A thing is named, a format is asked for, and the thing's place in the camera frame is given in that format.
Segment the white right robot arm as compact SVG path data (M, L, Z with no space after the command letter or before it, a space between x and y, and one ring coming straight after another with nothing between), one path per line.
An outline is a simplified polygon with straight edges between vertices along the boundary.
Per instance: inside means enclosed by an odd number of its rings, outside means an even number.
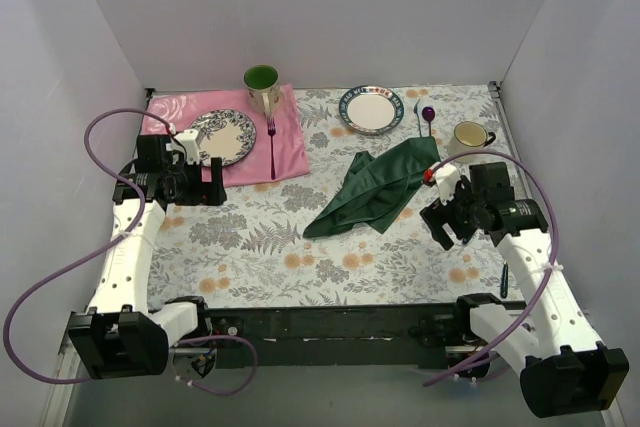
M556 261L552 229L532 199L518 199L503 162L476 164L467 175L448 163L424 173L438 198L420 215L444 249L481 230L514 275L525 301L512 318L492 295L461 297L452 320L464 344L485 342L518 374L530 411L539 418L610 408L629 372L620 348L609 348L578 305Z

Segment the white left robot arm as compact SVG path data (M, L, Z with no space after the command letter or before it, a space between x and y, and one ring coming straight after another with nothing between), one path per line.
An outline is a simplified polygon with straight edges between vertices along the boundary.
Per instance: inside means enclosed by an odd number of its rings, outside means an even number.
M195 129L171 135L141 135L136 158L122 169L113 194L115 245L108 249L99 284L83 313L74 313L68 335L93 379L159 375L169 350L182 339L205 345L213 333L198 296L167 301L150 311L147 288L156 237L169 205L220 206L226 199L222 162L212 161L202 178Z

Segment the dark green cloth napkin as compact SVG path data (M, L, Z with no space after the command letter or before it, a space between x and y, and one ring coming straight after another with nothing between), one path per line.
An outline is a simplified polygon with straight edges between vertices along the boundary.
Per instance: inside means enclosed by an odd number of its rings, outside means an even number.
M433 137L409 138L374 157L356 153L341 189L305 228L307 239L330 237L366 224L382 234L421 188L425 171L440 161Z

